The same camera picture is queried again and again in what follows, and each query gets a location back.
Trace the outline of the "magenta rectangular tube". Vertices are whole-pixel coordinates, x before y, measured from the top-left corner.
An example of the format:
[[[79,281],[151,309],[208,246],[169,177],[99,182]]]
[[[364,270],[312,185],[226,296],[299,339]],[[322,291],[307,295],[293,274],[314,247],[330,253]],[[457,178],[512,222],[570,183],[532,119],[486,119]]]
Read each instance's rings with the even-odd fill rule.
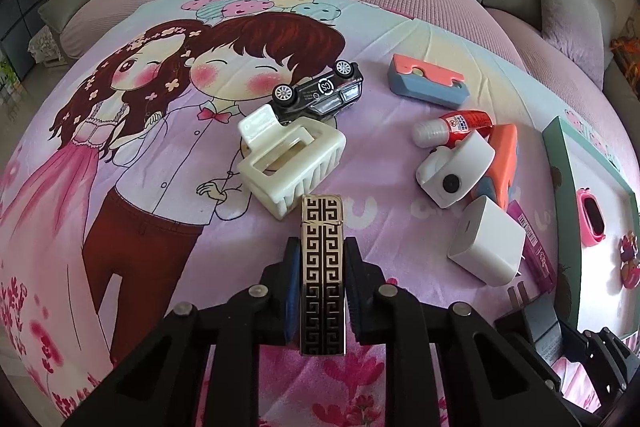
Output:
[[[517,200],[509,202],[506,213],[525,231],[523,257],[538,291],[551,294],[556,285],[555,271],[533,225]]]

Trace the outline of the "pink kids smartwatch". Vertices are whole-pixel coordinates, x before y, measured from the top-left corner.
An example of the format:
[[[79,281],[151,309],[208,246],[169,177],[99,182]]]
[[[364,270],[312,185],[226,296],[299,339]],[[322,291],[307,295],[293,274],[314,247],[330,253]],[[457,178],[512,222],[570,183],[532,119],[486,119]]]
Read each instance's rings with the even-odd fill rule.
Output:
[[[605,239],[605,222],[599,203],[588,187],[576,192],[578,225],[582,246],[596,246]]]

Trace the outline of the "white cube charger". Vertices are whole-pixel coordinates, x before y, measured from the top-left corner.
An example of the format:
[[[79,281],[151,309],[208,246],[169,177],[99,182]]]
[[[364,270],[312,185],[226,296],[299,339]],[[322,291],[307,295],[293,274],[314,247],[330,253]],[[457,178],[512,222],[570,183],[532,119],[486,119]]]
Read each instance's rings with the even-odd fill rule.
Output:
[[[487,196],[462,212],[448,258],[491,287],[508,285],[520,269],[525,230]]]

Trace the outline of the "teal rimmed cardboard tray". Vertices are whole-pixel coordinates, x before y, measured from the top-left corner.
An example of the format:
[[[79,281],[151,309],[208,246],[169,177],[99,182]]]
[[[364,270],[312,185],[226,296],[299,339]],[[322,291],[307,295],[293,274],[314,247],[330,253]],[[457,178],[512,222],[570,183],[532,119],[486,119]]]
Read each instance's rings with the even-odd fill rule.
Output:
[[[554,188],[558,232],[555,310],[582,331],[639,328],[639,289],[623,281],[623,241],[638,239],[636,194],[620,169],[566,119],[542,132]]]

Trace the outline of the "white round camera gadget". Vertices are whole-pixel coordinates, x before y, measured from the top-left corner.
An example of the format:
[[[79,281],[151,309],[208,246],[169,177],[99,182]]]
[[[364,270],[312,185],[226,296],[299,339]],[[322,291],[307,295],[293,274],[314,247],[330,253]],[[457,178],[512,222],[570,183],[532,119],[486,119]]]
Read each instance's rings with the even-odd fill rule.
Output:
[[[453,148],[436,147],[416,168],[416,183],[442,209],[464,199],[483,178],[495,150],[476,130]]]

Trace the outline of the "gold black patterned lighter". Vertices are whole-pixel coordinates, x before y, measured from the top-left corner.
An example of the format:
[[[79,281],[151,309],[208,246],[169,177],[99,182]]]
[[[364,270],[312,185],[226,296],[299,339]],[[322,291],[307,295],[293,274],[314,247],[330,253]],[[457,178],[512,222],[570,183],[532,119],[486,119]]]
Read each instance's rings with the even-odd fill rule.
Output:
[[[305,357],[344,355],[343,202],[338,196],[303,197],[300,246],[300,353]]]

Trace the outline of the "cream plastic hair claw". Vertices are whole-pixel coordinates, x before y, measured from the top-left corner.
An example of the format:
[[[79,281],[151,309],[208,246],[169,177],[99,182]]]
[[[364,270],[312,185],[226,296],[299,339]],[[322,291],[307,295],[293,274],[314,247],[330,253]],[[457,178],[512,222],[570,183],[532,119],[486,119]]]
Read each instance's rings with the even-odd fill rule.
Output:
[[[308,117],[285,126],[268,104],[238,129],[248,150],[238,165],[243,186],[278,220],[329,176],[346,147],[340,130]]]

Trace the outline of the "black toy car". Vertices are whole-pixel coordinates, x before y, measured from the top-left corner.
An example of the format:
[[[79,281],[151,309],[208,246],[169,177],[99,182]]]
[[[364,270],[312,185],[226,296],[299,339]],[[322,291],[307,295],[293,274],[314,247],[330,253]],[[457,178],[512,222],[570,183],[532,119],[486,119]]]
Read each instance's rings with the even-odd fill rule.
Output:
[[[269,105],[281,124],[299,117],[328,120],[356,103],[362,95],[363,75],[357,63],[338,60],[329,72],[290,86],[273,88]]]

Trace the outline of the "cartoon couple printed cloth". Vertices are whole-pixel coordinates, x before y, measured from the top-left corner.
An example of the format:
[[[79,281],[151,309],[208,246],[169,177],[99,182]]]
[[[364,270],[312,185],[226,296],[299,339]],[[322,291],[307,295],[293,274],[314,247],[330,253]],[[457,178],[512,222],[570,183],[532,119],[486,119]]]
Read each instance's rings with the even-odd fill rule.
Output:
[[[541,131],[554,117],[638,185],[629,136],[590,81],[556,95],[489,46],[355,0],[147,3],[64,76],[1,178],[1,322],[58,415],[172,305],[218,305],[277,259],[299,214],[273,217],[245,186],[239,125],[273,89],[341,59],[363,87],[329,119],[346,145],[319,192],[341,196],[345,230],[418,297],[504,309],[504,291],[446,256],[462,206],[439,208],[416,184],[425,152],[411,128],[437,108],[390,91],[396,54],[460,72],[467,108],[518,127],[513,191],[545,241],[555,226]]]

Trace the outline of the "red white glue bottle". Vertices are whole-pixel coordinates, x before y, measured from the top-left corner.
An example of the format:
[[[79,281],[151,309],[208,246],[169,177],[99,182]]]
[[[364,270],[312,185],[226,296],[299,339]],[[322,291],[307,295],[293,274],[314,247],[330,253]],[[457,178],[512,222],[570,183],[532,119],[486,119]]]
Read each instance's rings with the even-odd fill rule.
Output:
[[[412,128],[412,141],[421,148],[454,147],[472,131],[483,138],[491,134],[494,122],[482,110],[455,110],[435,119],[417,122]]]

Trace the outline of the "orange decorative object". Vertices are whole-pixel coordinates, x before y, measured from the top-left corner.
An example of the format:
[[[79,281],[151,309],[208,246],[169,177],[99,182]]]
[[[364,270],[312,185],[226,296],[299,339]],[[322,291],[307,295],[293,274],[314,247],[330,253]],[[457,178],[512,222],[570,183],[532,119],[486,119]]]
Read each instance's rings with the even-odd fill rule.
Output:
[[[614,60],[629,83],[634,95],[640,96],[640,39],[638,37],[618,37],[610,43]]]

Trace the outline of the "purple grey cushion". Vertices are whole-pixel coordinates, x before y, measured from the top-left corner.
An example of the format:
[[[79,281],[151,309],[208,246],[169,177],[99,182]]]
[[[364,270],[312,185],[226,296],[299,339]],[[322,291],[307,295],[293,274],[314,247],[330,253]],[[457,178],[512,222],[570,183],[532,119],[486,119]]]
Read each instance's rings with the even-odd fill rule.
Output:
[[[615,6],[611,0],[540,0],[541,35],[602,89],[612,61]]]

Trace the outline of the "white basket stool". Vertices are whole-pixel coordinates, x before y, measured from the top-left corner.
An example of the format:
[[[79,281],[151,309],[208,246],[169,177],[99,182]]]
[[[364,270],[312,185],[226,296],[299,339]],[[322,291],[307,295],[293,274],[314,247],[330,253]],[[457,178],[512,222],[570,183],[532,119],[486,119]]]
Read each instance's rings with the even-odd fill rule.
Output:
[[[37,64],[56,67],[66,64],[65,58],[47,25],[30,38],[27,51]]]

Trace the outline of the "dark blue cabinet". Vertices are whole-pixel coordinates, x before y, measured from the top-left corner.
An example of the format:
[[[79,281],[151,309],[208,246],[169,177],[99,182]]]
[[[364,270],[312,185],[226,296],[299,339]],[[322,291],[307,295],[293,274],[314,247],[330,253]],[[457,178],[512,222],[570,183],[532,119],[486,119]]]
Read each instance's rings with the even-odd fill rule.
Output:
[[[35,66],[28,44],[44,26],[38,9],[47,1],[1,1],[1,52],[19,80],[23,80]]]

